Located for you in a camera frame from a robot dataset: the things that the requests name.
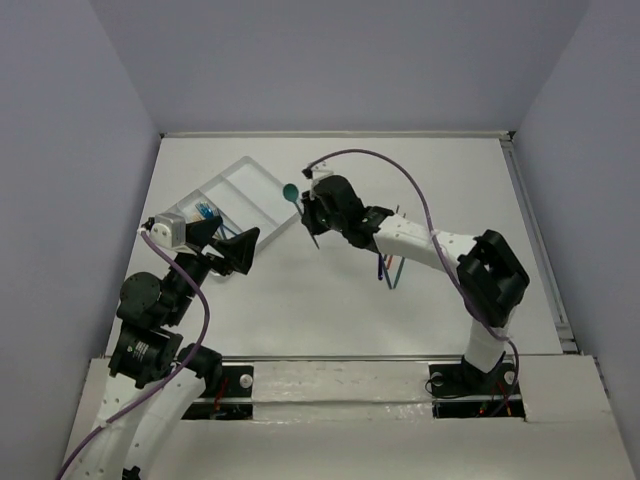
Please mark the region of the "green plastic knife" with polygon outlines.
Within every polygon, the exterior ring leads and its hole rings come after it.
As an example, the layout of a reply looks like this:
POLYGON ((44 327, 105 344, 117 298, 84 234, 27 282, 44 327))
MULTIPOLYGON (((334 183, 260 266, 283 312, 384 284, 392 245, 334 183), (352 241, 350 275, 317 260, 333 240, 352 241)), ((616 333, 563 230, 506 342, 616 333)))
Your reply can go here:
POLYGON ((398 284, 399 284, 399 281, 401 279, 401 276, 402 276, 402 273, 403 273, 403 270, 404 270, 405 261, 406 261, 406 258, 404 258, 404 257, 402 257, 400 259, 400 262, 399 262, 399 264, 397 266, 395 277, 394 277, 394 280, 393 280, 393 283, 392 283, 392 287, 391 287, 392 289, 396 289, 398 284))

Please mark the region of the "blue plastic knife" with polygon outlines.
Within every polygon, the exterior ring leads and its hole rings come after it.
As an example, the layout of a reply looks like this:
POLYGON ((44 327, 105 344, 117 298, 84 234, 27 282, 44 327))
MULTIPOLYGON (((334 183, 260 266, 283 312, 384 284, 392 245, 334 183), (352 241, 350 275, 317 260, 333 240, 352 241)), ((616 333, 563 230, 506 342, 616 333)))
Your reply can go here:
POLYGON ((387 284, 387 287, 388 287, 390 290, 393 290, 393 289, 391 288, 391 287, 392 287, 392 283, 393 283, 393 281, 391 280, 391 276, 390 276, 390 268, 389 268, 389 269, 387 269, 387 267, 386 267, 386 263, 387 263, 387 258, 388 258, 388 256, 389 256, 389 255, 383 255, 384 262, 385 262, 385 271, 384 271, 385 275, 384 275, 384 280, 385 280, 385 282, 386 282, 386 284, 387 284))

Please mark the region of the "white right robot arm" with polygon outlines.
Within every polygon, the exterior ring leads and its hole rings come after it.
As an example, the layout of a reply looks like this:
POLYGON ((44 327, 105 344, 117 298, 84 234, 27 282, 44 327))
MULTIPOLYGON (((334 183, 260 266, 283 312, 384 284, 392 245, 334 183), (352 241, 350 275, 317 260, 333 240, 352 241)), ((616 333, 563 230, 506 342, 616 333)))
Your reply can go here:
POLYGON ((366 206, 351 183, 331 171, 315 177, 302 193, 302 224, 313 236, 335 231, 353 247, 381 256, 402 257, 444 272, 472 317, 461 359, 460 379, 482 392, 497 378, 508 327, 530 277, 506 239, 494 230, 478 236, 438 231, 392 210, 366 206))

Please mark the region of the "dark purple plastic spoon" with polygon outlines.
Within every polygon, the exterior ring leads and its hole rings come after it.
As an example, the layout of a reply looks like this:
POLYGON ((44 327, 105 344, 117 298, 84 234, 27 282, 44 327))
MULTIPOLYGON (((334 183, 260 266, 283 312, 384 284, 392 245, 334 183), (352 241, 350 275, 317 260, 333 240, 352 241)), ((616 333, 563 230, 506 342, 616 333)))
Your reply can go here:
POLYGON ((384 273, 385 271, 385 262, 384 262, 384 258, 383 255, 378 254, 378 260, 377 260, 377 279, 379 281, 384 280, 384 273))

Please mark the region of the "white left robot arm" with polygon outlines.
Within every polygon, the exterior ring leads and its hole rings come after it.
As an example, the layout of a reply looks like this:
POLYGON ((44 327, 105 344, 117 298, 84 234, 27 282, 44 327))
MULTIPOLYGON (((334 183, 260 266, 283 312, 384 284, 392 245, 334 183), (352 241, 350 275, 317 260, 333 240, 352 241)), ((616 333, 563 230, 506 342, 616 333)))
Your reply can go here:
POLYGON ((187 222, 158 214, 139 235, 169 269, 130 275, 116 311, 121 321, 98 413, 68 455, 60 479, 144 479, 159 450, 200 395, 227 386, 223 357, 204 346, 211 307, 201 286, 210 273, 247 274, 260 230, 217 236, 223 219, 187 222))

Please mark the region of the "teal plastic spoon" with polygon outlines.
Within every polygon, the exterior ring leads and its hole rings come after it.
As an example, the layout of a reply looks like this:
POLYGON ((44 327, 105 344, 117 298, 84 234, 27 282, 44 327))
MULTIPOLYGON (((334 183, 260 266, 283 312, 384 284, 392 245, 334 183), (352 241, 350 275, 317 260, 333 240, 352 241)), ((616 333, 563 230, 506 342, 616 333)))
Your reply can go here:
POLYGON ((284 197, 284 199, 290 203, 292 203, 295 207, 295 209, 297 210, 297 213, 300 217, 301 223, 303 224, 303 226, 306 228, 312 242, 314 243, 315 247, 317 249, 320 249, 320 246, 315 238, 315 236, 313 235, 313 233, 311 232, 311 230, 306 226, 306 224, 304 223, 304 209, 303 209, 303 205, 301 203, 300 200, 300 193, 299 190, 297 188, 297 186, 293 183, 287 183, 283 186, 282 189, 282 195, 284 197))

